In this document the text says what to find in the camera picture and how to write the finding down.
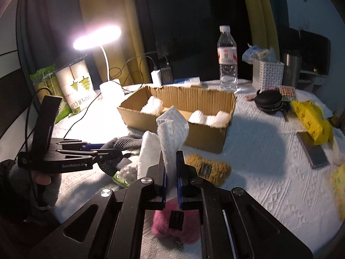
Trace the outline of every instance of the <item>pink fluffy object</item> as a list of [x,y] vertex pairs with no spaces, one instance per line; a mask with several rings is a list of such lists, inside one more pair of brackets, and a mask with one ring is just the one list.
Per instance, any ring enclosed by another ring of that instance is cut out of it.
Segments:
[[179,237],[187,245],[200,239],[200,221],[198,210],[184,211],[182,231],[169,228],[171,211],[179,211],[177,198],[169,200],[164,210],[156,210],[153,216],[151,232],[158,238],[172,235]]

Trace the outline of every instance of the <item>lamp head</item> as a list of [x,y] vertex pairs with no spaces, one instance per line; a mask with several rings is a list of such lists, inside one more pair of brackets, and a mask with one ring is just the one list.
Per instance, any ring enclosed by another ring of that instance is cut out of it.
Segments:
[[76,50],[85,50],[95,46],[101,46],[106,43],[115,41],[120,37],[120,35],[121,30],[118,26],[105,26],[89,35],[77,39],[73,44],[73,48],[75,48]]

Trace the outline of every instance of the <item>yellow plastic bag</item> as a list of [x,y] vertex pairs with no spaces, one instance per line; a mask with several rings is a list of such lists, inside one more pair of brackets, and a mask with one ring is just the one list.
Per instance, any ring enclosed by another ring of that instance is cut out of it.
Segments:
[[340,220],[345,221],[345,164],[332,174],[332,186]]
[[327,121],[322,110],[313,102],[291,102],[296,115],[304,124],[314,140],[314,145],[321,145],[333,138],[332,125]]

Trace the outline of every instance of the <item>bottle cap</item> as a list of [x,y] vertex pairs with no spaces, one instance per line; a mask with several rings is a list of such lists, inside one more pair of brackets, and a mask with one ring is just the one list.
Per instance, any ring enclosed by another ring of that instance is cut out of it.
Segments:
[[220,32],[230,32],[230,26],[229,25],[221,25],[219,26]]

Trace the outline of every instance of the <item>yellow curtain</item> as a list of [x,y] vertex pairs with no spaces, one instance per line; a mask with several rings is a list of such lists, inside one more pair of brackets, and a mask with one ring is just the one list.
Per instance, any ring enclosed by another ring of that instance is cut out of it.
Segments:
[[[79,2],[87,33],[110,24],[117,25],[122,30],[118,40],[103,46],[110,67],[122,68],[127,59],[144,53],[134,0],[79,0]],[[101,49],[94,48],[92,54],[101,79],[106,82],[107,68]],[[121,75],[119,75],[119,69],[111,69],[110,76],[117,77],[124,85],[142,83],[139,63],[140,58],[130,61]],[[144,82],[150,82],[151,77],[145,59],[141,64],[141,72]]]
[[262,49],[274,48],[279,60],[277,29],[274,23],[270,0],[245,0],[251,24],[252,45]]

